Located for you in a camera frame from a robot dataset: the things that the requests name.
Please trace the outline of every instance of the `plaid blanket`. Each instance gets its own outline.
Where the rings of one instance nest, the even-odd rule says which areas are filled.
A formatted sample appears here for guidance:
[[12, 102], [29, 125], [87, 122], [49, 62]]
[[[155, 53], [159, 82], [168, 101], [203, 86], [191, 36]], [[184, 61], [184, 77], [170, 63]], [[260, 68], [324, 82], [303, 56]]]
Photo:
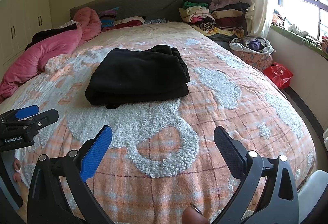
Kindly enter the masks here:
[[[188, 96], [117, 109], [85, 101], [90, 76], [111, 49], [140, 51], [157, 44], [179, 49], [191, 77]], [[283, 94], [261, 72], [184, 23], [101, 33], [73, 54], [50, 59], [46, 71], [0, 109], [35, 103], [41, 110], [56, 108], [60, 119], [40, 131], [34, 146], [16, 151], [24, 183], [29, 186], [39, 155], [66, 155], [109, 124], [112, 145], [87, 184], [113, 221], [180, 223], [190, 202], [214, 219], [239, 184], [215, 146], [213, 132], [219, 125], [248, 150], [270, 158], [286, 155], [297, 185], [314, 163], [309, 132]], [[67, 182], [62, 185], [79, 214]], [[262, 180], [249, 210], [256, 207], [263, 186]]]

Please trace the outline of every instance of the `ring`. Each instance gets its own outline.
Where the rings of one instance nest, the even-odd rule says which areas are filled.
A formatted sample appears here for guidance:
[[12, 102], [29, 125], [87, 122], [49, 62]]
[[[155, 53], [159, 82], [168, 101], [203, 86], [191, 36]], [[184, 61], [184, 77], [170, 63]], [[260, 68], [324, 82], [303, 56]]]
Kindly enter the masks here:
[[191, 208], [193, 208], [197, 213], [203, 215], [203, 213], [199, 210], [198, 207], [196, 207], [193, 203], [190, 203]]

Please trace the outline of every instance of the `headboard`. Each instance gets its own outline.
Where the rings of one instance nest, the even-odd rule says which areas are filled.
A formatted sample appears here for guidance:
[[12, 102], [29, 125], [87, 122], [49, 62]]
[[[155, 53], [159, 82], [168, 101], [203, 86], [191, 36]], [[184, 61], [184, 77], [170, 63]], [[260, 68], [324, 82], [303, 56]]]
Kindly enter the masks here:
[[84, 5], [71, 8], [71, 20], [75, 13], [83, 7], [90, 7], [97, 13], [119, 7], [116, 20], [128, 17], [146, 17], [146, 20], [165, 18], [169, 21], [181, 21], [179, 8], [183, 0], [95, 0]]

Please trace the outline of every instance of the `purple folded garment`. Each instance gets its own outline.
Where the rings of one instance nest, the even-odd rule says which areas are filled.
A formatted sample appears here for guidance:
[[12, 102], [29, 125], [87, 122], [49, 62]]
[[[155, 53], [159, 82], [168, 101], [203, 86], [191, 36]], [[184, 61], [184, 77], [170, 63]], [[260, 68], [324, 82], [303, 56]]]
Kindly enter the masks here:
[[254, 51], [259, 51], [261, 46], [262, 46], [262, 44], [258, 39], [254, 39], [254, 40], [250, 41], [248, 44], [248, 48], [250, 48], [251, 50], [254, 50]]
[[209, 6], [211, 11], [224, 8], [227, 5], [238, 4], [239, 0], [213, 0]]

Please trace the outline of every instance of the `green cloth on windowsill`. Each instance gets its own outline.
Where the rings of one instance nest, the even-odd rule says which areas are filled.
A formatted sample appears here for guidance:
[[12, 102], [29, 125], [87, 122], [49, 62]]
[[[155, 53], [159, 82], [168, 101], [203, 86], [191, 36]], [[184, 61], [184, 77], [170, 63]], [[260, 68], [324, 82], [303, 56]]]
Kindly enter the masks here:
[[307, 46], [308, 48], [312, 49], [313, 51], [316, 51], [318, 54], [320, 54], [321, 56], [323, 56], [325, 59], [328, 60], [328, 55], [317, 45], [311, 43], [309, 40], [307, 40], [306, 38], [303, 38], [293, 32], [287, 31], [283, 28], [280, 28], [276, 25], [271, 25], [271, 29], [273, 29], [274, 31], [276, 31], [277, 33], [283, 35], [284, 37], [292, 40], [295, 43], [298, 44], [303, 44], [305, 46]]
[[188, 7], [195, 7], [195, 6], [201, 6], [201, 7], [206, 7], [206, 8], [209, 7], [208, 4], [206, 4], [206, 3], [192, 3], [192, 2], [186, 1], [183, 4], [183, 9], [187, 9]]

